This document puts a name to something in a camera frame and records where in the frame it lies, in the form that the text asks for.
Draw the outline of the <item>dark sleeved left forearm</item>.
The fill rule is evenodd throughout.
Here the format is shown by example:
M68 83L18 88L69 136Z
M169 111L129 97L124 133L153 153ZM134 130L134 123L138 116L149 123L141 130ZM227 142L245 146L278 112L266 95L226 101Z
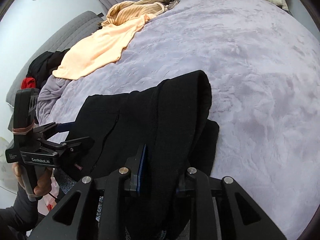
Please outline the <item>dark sleeved left forearm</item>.
M13 206L1 209L1 225L10 239L27 239L27 232L38 223L38 202L30 201L23 187L18 184L18 191Z

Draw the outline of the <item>person's left hand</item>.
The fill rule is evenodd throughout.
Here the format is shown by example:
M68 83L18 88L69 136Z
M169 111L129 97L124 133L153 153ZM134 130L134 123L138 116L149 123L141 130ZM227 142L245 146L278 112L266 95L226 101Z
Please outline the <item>person's left hand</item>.
M24 184L22 174L23 169L22 166L19 163L13 163L12 164L12 171L20 184L20 186L26 191L28 197L43 197L51 192L52 190L52 168L45 168L43 174L38 178L36 186L33 188L33 192L31 193L30 190L27 189L27 187Z

